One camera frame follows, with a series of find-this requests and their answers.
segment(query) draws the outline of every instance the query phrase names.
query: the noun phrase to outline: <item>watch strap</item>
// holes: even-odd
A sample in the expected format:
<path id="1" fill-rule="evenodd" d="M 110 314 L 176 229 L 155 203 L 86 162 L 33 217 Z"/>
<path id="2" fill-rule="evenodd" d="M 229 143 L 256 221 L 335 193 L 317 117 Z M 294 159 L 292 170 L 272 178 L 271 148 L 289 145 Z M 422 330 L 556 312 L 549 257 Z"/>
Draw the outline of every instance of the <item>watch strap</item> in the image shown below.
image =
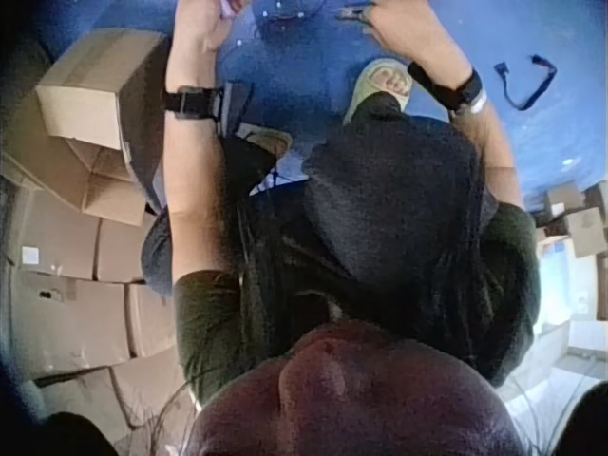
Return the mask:
<path id="1" fill-rule="evenodd" d="M 423 68 L 415 62 L 409 64 L 408 73 L 448 111 L 458 111 L 462 105 L 472 105 L 484 89 L 482 79 L 475 69 L 456 90 L 435 84 Z"/>
<path id="2" fill-rule="evenodd" d="M 181 87 L 176 93 L 164 92 L 164 108 L 178 119 L 219 120 L 221 88 Z"/>

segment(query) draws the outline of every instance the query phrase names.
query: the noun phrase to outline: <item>white label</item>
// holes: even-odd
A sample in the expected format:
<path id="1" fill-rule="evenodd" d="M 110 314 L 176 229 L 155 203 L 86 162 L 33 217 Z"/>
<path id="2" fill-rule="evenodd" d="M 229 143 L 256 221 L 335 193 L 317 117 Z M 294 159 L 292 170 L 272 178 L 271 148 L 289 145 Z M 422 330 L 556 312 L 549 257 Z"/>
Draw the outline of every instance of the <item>white label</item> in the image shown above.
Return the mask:
<path id="1" fill-rule="evenodd" d="M 36 247 L 22 247 L 21 262 L 23 264 L 40 263 L 40 251 Z"/>

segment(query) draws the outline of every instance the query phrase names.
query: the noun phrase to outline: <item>smartwatch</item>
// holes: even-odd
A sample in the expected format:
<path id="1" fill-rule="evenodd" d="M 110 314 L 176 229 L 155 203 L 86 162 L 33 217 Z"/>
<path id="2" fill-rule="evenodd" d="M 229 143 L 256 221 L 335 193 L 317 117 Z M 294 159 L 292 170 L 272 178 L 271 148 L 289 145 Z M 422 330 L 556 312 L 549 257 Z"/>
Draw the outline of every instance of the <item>smartwatch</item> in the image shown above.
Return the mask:
<path id="1" fill-rule="evenodd" d="M 223 88 L 180 87 L 176 93 L 164 92 L 164 109 L 176 119 L 220 120 Z"/>
<path id="2" fill-rule="evenodd" d="M 408 73 L 437 102 L 447 109 L 450 115 L 477 114 L 487 102 L 487 93 L 482 85 L 482 79 L 475 69 L 473 69 L 471 76 L 456 90 L 433 83 L 422 67 L 415 62 L 409 64 Z"/>

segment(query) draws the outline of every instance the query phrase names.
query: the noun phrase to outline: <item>slipper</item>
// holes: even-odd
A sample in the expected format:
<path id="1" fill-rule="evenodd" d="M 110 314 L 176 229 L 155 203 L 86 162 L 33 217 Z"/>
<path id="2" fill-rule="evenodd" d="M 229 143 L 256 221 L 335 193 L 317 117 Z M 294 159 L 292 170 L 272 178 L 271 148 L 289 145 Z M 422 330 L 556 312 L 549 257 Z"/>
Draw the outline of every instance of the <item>slipper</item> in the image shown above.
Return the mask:
<path id="1" fill-rule="evenodd" d="M 277 160 L 287 153 L 294 142 L 289 133 L 245 122 L 240 124 L 236 135 L 270 152 Z"/>
<path id="2" fill-rule="evenodd" d="M 399 91 L 399 93 L 388 90 L 387 88 L 382 87 L 373 81 L 373 76 L 377 72 L 385 69 L 389 70 L 393 74 L 399 74 L 400 79 L 405 85 L 403 89 Z M 401 106 L 401 111 L 403 112 L 408 104 L 409 94 L 411 93 L 412 86 L 413 79 L 411 76 L 409 76 L 408 68 L 404 64 L 395 59 L 374 60 L 365 67 L 365 69 L 359 75 L 359 79 L 357 79 L 357 84 L 354 86 L 354 92 L 352 93 L 351 107 L 349 107 L 346 116 L 344 116 L 344 124 L 351 121 L 354 111 L 356 111 L 361 102 L 376 92 L 387 92 L 395 97 Z"/>

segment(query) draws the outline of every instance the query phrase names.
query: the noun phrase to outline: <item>wrist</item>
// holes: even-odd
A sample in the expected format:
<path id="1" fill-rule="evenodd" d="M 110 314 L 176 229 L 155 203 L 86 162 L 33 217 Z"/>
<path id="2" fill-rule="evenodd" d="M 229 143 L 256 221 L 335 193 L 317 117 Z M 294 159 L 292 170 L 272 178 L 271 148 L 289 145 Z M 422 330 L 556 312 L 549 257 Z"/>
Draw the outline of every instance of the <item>wrist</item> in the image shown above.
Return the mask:
<path id="1" fill-rule="evenodd" d="M 449 36 L 437 40 L 424 55 L 414 59 L 438 86 L 456 90 L 473 73 L 473 67 L 462 50 Z"/>
<path id="2" fill-rule="evenodd" d="M 182 86 L 214 88 L 216 60 L 217 54 L 205 50 L 199 42 L 174 42 L 165 77 L 167 92 L 175 92 Z"/>

